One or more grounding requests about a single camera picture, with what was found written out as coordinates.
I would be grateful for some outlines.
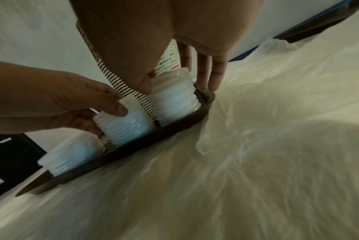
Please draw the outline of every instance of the brown tray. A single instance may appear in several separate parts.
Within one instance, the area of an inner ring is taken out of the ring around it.
[[[108,152],[99,158],[95,159],[92,162],[86,163],[80,167],[77,167],[69,172],[66,172],[57,177],[53,177],[49,171],[44,172],[40,176],[38,176],[35,180],[25,186],[21,191],[16,194],[17,196],[21,196],[25,193],[32,194],[40,194],[44,193],[50,189],[55,188],[60,184],[67,183],[75,178],[83,176],[93,170],[96,170],[108,163],[117,161],[121,158],[124,158],[136,151],[144,147],[148,147],[156,142],[164,140],[168,137],[173,136],[174,134],[190,128],[194,124],[202,121],[204,117],[208,114],[211,104],[215,99],[215,94],[209,91],[195,91],[195,95],[197,96],[199,102],[202,104],[201,107],[193,112],[192,114],[177,120],[165,127],[159,127],[158,129],[151,134],[144,136],[140,139],[137,139],[125,146],[117,148],[111,152]]]

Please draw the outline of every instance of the blue edge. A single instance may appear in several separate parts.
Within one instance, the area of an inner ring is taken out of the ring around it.
[[[320,12],[319,14],[317,14],[317,15],[315,15],[315,16],[309,18],[309,19],[307,19],[306,21],[303,21],[303,22],[301,22],[300,24],[298,24],[298,25],[296,25],[296,26],[290,28],[289,30],[286,30],[286,31],[284,31],[283,33],[278,34],[278,35],[275,36],[274,38],[279,38],[281,35],[284,35],[284,34],[290,32],[290,31],[293,31],[294,29],[297,29],[297,28],[299,28],[300,26],[303,26],[303,25],[306,24],[306,23],[309,23],[309,22],[311,22],[311,21],[314,21],[315,19],[317,19],[317,18],[319,18],[319,17],[325,15],[326,13],[329,13],[329,12],[331,12],[331,11],[334,11],[334,10],[336,10],[336,9],[342,7],[342,6],[345,6],[345,5],[349,4],[349,3],[352,2],[352,1],[353,1],[353,0],[343,0],[343,1],[341,1],[341,2],[339,2],[339,3],[337,3],[337,4],[335,4],[334,6],[332,6],[332,7],[330,7],[330,8],[327,8],[327,9],[324,10],[323,12]],[[243,60],[244,58],[246,58],[247,56],[249,56],[254,50],[256,50],[257,47],[258,47],[258,46],[256,46],[256,47],[252,48],[251,50],[248,50],[248,51],[246,51],[245,53],[243,53],[243,54],[241,54],[241,55],[239,55],[239,56],[237,56],[237,57],[235,57],[235,58],[229,60],[229,62],[235,62],[235,61]]]

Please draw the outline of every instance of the white plastic sheet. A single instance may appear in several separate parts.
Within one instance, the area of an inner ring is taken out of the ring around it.
[[[12,201],[1,240],[359,239],[359,12],[231,63],[202,125]]]

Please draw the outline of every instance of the plastic wrap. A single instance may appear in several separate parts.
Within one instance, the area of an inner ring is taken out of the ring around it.
[[[231,63],[202,124],[0,204],[3,239],[359,239],[359,12]]]

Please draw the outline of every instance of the stack of paper cups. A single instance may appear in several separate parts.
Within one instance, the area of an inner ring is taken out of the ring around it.
[[[105,151],[97,136],[84,132],[77,134],[48,152],[38,164],[56,177],[94,160]]]
[[[113,145],[121,147],[156,129],[153,120],[133,94],[121,99],[120,103],[129,111],[125,117],[116,117],[100,112],[93,118]]]
[[[160,125],[166,126],[196,111],[201,104],[187,68],[167,72],[152,79],[153,91],[148,99]]]
[[[174,69],[180,68],[180,57],[178,47],[175,40],[171,40],[169,46],[162,55],[160,62],[157,64],[155,71],[156,75],[165,72],[170,72]]]

